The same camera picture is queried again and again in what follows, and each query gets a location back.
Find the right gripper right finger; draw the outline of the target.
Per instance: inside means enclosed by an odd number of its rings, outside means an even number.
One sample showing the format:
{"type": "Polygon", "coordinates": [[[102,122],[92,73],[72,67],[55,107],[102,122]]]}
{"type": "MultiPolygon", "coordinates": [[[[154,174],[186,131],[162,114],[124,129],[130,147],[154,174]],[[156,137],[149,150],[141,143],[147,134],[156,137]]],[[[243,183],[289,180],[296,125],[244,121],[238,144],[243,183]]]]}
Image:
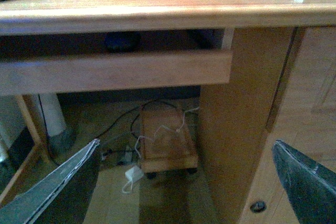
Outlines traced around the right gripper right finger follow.
{"type": "Polygon", "coordinates": [[[335,223],[335,172],[282,140],[272,157],[299,223],[335,223]]]}

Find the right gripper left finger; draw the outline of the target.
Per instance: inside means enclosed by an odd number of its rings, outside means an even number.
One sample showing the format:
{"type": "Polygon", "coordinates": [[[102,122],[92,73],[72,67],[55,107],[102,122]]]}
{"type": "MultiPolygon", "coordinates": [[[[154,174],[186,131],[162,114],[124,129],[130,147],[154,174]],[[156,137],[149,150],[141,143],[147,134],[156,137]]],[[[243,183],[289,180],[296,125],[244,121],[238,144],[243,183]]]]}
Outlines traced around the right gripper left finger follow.
{"type": "Polygon", "coordinates": [[[97,184],[100,141],[70,159],[1,208],[1,223],[83,223],[97,184]]]}

